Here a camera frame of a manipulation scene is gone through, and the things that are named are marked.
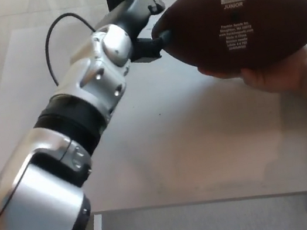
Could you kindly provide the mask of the person's bare hand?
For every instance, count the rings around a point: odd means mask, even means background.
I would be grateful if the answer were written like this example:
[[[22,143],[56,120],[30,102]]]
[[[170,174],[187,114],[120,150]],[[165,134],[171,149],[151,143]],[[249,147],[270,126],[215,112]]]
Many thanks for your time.
[[[221,79],[241,78],[254,89],[264,92],[306,92],[307,91],[307,46],[284,60],[262,69],[241,69],[239,73],[215,73],[199,67],[201,74]]]

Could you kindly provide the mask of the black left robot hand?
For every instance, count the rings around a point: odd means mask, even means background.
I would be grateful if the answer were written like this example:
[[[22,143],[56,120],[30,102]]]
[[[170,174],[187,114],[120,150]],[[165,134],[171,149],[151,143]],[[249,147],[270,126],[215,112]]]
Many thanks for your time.
[[[161,0],[125,0],[110,11],[96,25],[96,30],[107,33],[104,50],[112,61],[123,65],[127,60],[150,63],[161,58],[161,50],[171,39],[170,31],[164,31],[156,39],[139,38],[151,16],[165,10]]]

